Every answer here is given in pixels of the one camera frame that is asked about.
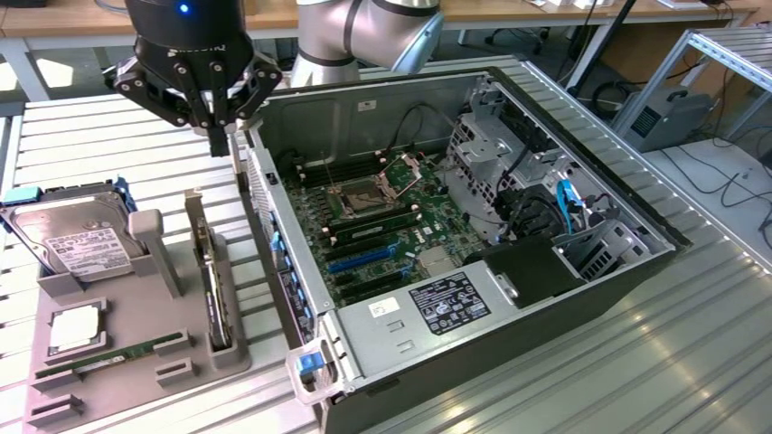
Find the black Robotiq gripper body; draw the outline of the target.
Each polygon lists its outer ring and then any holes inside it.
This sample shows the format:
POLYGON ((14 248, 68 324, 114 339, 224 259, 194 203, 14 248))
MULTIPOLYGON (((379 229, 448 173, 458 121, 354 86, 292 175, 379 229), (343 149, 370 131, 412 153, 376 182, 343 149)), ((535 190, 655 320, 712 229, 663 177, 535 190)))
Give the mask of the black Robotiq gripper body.
POLYGON ((172 84, 171 67, 184 62, 198 87, 210 90, 210 65, 227 52, 254 52, 240 1, 128 1, 136 32, 135 57, 172 84))

